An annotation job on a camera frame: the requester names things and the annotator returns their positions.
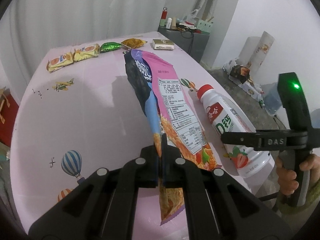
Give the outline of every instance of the wrapper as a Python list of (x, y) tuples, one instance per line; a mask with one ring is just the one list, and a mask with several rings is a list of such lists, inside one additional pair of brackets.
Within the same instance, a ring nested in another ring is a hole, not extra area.
[(101, 45), (100, 53), (117, 50), (117, 49), (120, 49), (121, 46), (122, 45), (120, 43), (117, 43), (117, 42), (106, 42), (106, 43)]
[(80, 49), (75, 49), (73, 59), (75, 62), (77, 62), (80, 60), (97, 57), (99, 56), (99, 53), (100, 53), (99, 44), (93, 44)]
[(248, 80), (249, 72), (250, 69), (248, 69), (247, 67), (236, 65), (232, 67), (229, 75), (238, 79), (241, 82), (241, 84), (243, 84)]
[(140, 48), (146, 43), (147, 43), (147, 41), (143, 41), (143, 40), (136, 39), (136, 38), (127, 39), (127, 40), (121, 42), (121, 44), (125, 45), (129, 49)]
[(72, 53), (68, 52), (66, 54), (61, 55), (60, 57), (54, 58), (47, 63), (47, 71), (52, 73), (58, 69), (61, 69), (65, 66), (68, 66), (73, 63)]
[[(128, 81), (148, 119), (159, 156), (161, 134), (166, 133), (168, 144), (179, 148), (185, 159), (202, 169), (216, 168), (218, 165), (204, 131), (173, 66), (151, 52), (137, 49), (126, 53), (124, 59)], [(161, 181), (159, 188), (161, 220), (166, 223), (183, 210), (183, 191), (167, 189)]]

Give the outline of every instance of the red bottle cap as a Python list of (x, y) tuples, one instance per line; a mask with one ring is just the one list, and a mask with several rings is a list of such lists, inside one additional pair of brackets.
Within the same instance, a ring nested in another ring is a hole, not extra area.
[(202, 87), (199, 88), (198, 93), (197, 93), (199, 100), (201, 99), (203, 94), (205, 92), (207, 92), (209, 89), (213, 89), (213, 87), (211, 85), (203, 85)]

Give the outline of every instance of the human hand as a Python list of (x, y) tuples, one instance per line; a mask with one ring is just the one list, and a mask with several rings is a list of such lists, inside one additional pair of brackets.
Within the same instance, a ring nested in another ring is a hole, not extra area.
[[(280, 192), (284, 195), (291, 195), (298, 188), (299, 183), (295, 181), (297, 174), (292, 170), (287, 170), (283, 167), (283, 163), (279, 157), (276, 161), (276, 173), (279, 176), (278, 183)], [(312, 187), (320, 179), (320, 157), (315, 154), (310, 154), (308, 158), (300, 164), (301, 171), (310, 171), (309, 187)]]

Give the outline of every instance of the plastic bag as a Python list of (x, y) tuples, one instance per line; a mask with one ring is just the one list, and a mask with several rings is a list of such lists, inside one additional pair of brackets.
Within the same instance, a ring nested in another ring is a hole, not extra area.
[(186, 23), (191, 23), (191, 24), (195, 25), (195, 24), (196, 24), (195, 18), (196, 18), (197, 15), (198, 15), (198, 11), (199, 11), (198, 9), (193, 10), (191, 13), (189, 13), (187, 16), (185, 16), (185, 17), (183, 18), (183, 20), (184, 20)]
[[(124, 59), (128, 81), (148, 119), (158, 155), (161, 134), (166, 133), (168, 144), (179, 148), (185, 159), (202, 169), (216, 168), (204, 131), (173, 66), (154, 53), (137, 49), (126, 53)], [(166, 223), (183, 210), (183, 192), (181, 188), (167, 189), (161, 182), (159, 188), (161, 220)]]

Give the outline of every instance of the small box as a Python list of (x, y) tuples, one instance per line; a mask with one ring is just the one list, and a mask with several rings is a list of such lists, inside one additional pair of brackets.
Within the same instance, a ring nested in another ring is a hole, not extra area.
[(5, 88), (0, 89), (0, 142), (11, 147), (11, 137), (19, 106)]
[(210, 33), (212, 31), (212, 22), (205, 22), (204, 20), (199, 20), (197, 24), (197, 29), (203, 32)]
[(152, 40), (153, 49), (174, 50), (174, 43), (170, 40)]

